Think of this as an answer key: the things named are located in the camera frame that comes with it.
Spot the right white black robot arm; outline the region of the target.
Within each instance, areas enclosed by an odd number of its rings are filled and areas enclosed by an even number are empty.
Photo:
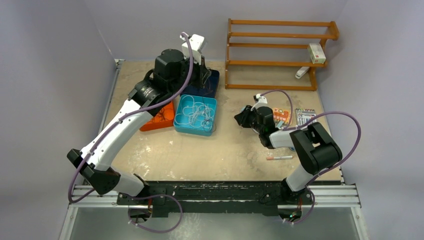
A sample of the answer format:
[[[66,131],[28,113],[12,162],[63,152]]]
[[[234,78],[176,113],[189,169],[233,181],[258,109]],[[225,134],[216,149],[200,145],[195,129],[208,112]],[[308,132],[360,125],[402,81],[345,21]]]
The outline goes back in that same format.
[[[280,188],[280,196],[288,204],[300,198],[313,177],[342,159],[341,149],[319,122],[303,129],[283,131],[276,127],[270,107],[251,105],[246,105],[234,119],[239,126],[253,129],[267,149],[294,148],[300,164],[282,180]]]

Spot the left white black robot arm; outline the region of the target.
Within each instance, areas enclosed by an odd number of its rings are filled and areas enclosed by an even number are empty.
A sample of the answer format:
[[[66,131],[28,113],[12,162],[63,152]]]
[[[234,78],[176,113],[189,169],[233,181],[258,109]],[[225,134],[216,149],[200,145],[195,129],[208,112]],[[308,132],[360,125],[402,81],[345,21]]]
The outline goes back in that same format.
[[[201,50],[166,49],[143,80],[128,94],[121,109],[100,134],[67,158],[92,186],[89,193],[116,191],[138,205],[149,199],[150,186],[139,175],[114,169],[112,162],[129,139],[189,85],[201,88],[211,71]]]

